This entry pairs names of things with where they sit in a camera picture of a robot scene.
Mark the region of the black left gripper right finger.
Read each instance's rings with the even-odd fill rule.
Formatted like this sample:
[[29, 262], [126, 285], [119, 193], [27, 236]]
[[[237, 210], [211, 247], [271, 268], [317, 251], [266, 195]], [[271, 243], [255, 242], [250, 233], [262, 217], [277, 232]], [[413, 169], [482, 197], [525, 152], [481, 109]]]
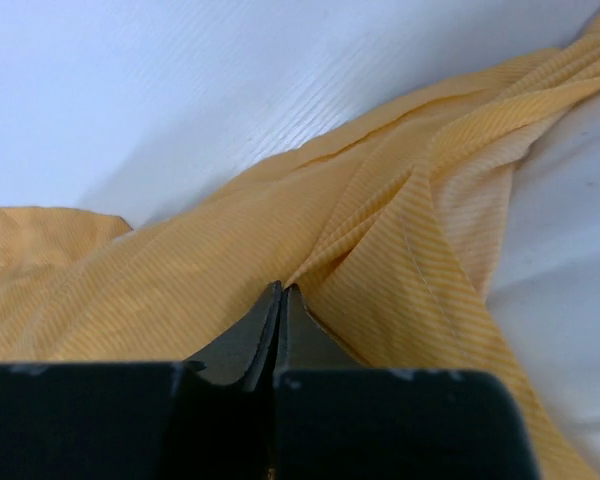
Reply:
[[315, 321], [297, 287], [279, 313], [279, 479], [536, 479], [506, 387], [475, 370], [367, 368]]

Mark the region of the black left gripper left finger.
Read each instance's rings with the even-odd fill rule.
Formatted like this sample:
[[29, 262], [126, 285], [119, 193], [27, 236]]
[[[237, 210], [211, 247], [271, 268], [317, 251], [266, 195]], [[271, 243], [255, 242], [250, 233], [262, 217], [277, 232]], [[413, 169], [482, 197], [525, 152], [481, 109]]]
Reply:
[[184, 360], [0, 363], [0, 479], [264, 479], [281, 285]]

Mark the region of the yellow Mickey Mouse pillowcase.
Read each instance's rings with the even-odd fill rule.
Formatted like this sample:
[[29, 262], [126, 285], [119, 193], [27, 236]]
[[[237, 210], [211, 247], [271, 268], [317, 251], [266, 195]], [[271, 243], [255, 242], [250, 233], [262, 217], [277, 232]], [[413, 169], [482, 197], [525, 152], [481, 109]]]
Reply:
[[518, 162], [599, 92], [600, 15], [567, 47], [400, 97], [149, 227], [0, 208], [0, 361], [182, 359], [278, 280], [367, 365], [496, 375], [542, 476], [593, 479], [486, 297]]

